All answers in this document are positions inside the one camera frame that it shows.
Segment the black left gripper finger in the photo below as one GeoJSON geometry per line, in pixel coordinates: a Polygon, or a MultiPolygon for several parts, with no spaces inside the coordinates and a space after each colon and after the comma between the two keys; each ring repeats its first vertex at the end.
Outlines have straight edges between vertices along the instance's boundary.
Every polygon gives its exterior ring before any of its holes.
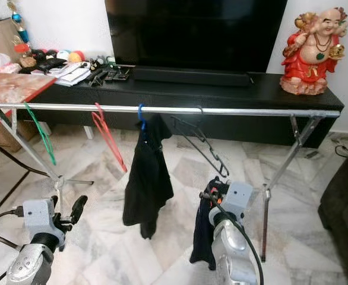
{"type": "Polygon", "coordinates": [[[86,195],[81,195],[79,198],[76,199],[71,209],[71,216],[70,216],[71,224],[76,224],[79,221],[87,201],[88,201],[88,198],[86,195]]]}

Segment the dark navy garment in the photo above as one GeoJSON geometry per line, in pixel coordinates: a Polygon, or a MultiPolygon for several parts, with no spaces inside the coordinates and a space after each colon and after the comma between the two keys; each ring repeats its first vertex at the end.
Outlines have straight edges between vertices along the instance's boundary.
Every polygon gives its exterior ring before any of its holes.
{"type": "Polygon", "coordinates": [[[214,271],[216,262],[211,244],[214,241],[214,226],[210,224],[208,214],[211,201],[201,199],[195,218],[195,231],[193,234],[193,247],[189,262],[194,264],[199,261],[208,263],[208,269],[214,271]]]}

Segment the red plastic clothes hanger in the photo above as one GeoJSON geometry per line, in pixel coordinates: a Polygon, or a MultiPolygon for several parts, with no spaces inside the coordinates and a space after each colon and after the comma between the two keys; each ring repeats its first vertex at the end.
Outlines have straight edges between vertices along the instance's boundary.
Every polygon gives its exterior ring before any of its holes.
{"type": "Polygon", "coordinates": [[[103,137],[103,140],[106,141],[106,144],[109,147],[109,149],[112,150],[112,154],[115,156],[115,159],[119,163],[121,169],[125,173],[127,173],[128,171],[127,166],[125,165],[125,162],[119,151],[119,147],[115,143],[115,140],[111,134],[111,131],[109,130],[108,125],[106,124],[103,109],[101,108],[101,105],[96,102],[95,102],[95,105],[96,105],[97,111],[91,113],[93,122],[95,123],[96,127],[98,127],[98,130],[100,131],[100,135],[103,137]]]}

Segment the green plastic clothes hanger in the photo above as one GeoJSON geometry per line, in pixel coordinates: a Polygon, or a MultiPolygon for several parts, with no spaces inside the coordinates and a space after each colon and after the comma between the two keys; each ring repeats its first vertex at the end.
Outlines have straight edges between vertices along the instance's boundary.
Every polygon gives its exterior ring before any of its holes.
{"type": "Polygon", "coordinates": [[[40,122],[36,119],[36,115],[30,108],[30,106],[24,102],[24,106],[27,109],[31,119],[33,122],[35,122],[36,128],[38,130],[38,134],[41,137],[41,141],[43,141],[43,145],[45,146],[45,149],[50,157],[50,160],[52,164],[55,166],[56,165],[56,160],[55,160],[55,155],[54,155],[54,149],[53,149],[53,144],[51,139],[49,138],[49,135],[47,135],[46,131],[42,128],[42,125],[40,122]]]}

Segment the blue plastic clothes hanger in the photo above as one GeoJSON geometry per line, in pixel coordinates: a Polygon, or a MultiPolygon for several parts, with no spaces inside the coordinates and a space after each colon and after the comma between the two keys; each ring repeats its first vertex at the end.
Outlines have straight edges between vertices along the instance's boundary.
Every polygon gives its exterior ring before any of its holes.
{"type": "Polygon", "coordinates": [[[144,116],[143,116],[143,108],[144,108],[144,103],[140,103],[138,105],[138,121],[139,121],[141,131],[146,130],[146,124],[147,124],[146,119],[144,119],[144,116]]]}

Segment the black shirt with green logo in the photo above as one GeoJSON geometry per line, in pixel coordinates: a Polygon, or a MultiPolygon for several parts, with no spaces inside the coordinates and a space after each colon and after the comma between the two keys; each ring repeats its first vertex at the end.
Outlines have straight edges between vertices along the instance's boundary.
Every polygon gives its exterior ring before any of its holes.
{"type": "Polygon", "coordinates": [[[172,184],[165,163],[162,141],[172,133],[160,114],[146,120],[140,131],[129,179],[125,188],[122,222],[140,225],[141,237],[150,239],[157,228],[159,209],[172,198],[172,184]]]}

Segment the silver metal garment rack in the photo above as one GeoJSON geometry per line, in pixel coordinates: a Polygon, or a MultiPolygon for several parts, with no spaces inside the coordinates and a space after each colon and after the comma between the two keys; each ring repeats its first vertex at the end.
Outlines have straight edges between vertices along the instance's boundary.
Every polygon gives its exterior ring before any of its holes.
{"type": "Polygon", "coordinates": [[[63,111],[103,111],[103,112],[133,112],[139,114],[149,113],[168,113],[178,115],[200,115],[200,116],[279,116],[288,117],[293,125],[293,133],[296,142],[286,155],[286,159],[279,169],[275,172],[271,182],[264,187],[264,214],[263,214],[263,233],[261,254],[256,256],[257,261],[266,262],[267,250],[267,220],[269,201],[271,201],[271,189],[274,184],[283,176],[285,169],[292,162],[295,155],[303,147],[310,134],[314,132],[316,126],[324,118],[337,118],[339,111],[332,110],[296,110],[296,109],[224,109],[224,108],[196,108],[196,107],[144,107],[144,106],[100,106],[88,104],[48,104],[48,103],[0,103],[0,123],[6,130],[24,147],[27,154],[45,169],[48,176],[54,182],[54,188],[58,194],[57,206],[60,211],[65,209],[65,198],[63,198],[62,188],[65,179],[55,173],[46,160],[43,160],[27,140],[17,133],[14,122],[17,119],[17,109],[36,109],[36,110],[63,110],[63,111]]]}

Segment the brown cardboard box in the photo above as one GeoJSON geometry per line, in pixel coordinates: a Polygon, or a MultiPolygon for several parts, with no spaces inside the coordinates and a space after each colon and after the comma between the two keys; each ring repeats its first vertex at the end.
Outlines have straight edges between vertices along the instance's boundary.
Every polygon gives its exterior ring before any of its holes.
{"type": "MultiPolygon", "coordinates": [[[[24,121],[19,121],[17,125],[17,133],[19,133],[24,140],[27,139],[28,125],[25,125],[24,121]]],[[[0,147],[5,149],[9,153],[17,153],[22,149],[22,146],[18,141],[7,131],[3,126],[0,125],[0,147]]]]}

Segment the black soundbar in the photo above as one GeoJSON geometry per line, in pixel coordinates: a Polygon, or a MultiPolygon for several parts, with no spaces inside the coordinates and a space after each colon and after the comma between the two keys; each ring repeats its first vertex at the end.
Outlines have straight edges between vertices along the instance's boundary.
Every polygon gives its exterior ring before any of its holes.
{"type": "Polygon", "coordinates": [[[137,65],[133,69],[134,79],[143,81],[228,87],[252,85],[252,79],[245,72],[143,65],[137,65]]]}

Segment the white paper stack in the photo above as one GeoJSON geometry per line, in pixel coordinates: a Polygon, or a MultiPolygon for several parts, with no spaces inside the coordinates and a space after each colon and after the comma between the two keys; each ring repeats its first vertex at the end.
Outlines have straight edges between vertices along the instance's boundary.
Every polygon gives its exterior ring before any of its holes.
{"type": "Polygon", "coordinates": [[[62,68],[52,68],[48,74],[56,78],[55,84],[70,87],[90,75],[89,66],[88,62],[69,63],[62,68]]]}

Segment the marble pattern table red edge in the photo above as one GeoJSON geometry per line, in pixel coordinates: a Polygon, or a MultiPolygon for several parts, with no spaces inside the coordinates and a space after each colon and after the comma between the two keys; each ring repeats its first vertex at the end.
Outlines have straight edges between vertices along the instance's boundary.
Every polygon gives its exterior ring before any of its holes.
{"type": "MultiPolygon", "coordinates": [[[[43,74],[5,74],[0,73],[0,103],[24,103],[29,102],[39,93],[43,92],[47,87],[54,84],[56,78],[43,74]]],[[[0,207],[3,206],[8,198],[12,195],[19,185],[29,176],[30,173],[35,173],[42,176],[48,176],[38,169],[28,166],[19,161],[14,155],[3,149],[0,146],[0,154],[6,155],[14,163],[24,168],[26,171],[20,180],[6,193],[5,197],[0,201],[0,207]]]]}

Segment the black television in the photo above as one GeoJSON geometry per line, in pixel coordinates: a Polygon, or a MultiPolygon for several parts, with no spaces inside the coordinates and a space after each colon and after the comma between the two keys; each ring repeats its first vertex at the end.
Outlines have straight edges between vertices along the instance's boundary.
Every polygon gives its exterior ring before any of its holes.
{"type": "Polygon", "coordinates": [[[264,72],[287,0],[105,0],[123,65],[264,72]]]}

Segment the black plush toy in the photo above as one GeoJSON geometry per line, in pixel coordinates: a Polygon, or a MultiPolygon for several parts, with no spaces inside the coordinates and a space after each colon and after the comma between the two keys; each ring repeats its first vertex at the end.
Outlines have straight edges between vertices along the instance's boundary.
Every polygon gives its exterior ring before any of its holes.
{"type": "Polygon", "coordinates": [[[32,49],[31,56],[36,60],[35,68],[44,72],[51,68],[60,65],[60,60],[57,58],[57,50],[32,49]]]}

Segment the red laughing Buddha statue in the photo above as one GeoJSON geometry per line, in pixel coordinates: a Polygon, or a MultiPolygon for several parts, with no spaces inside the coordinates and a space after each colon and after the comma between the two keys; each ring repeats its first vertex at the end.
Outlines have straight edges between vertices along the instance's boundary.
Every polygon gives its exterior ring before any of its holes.
{"type": "Polygon", "coordinates": [[[328,87],[327,74],[344,57],[340,38],[347,34],[347,14],[343,7],[320,14],[307,12],[296,17],[295,25],[298,30],[288,37],[282,52],[280,87],[296,95],[323,93],[328,87]]]}

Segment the hanging ornament with blue bauble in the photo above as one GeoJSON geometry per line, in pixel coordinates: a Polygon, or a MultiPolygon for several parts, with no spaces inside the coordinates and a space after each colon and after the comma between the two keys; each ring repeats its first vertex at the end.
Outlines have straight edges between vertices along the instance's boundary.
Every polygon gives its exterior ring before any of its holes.
{"type": "Polygon", "coordinates": [[[29,34],[23,25],[23,18],[17,11],[17,7],[13,0],[7,0],[7,6],[12,11],[11,21],[17,30],[17,35],[14,36],[13,40],[14,49],[16,52],[24,54],[24,56],[30,56],[32,48],[30,46],[29,34]]]}

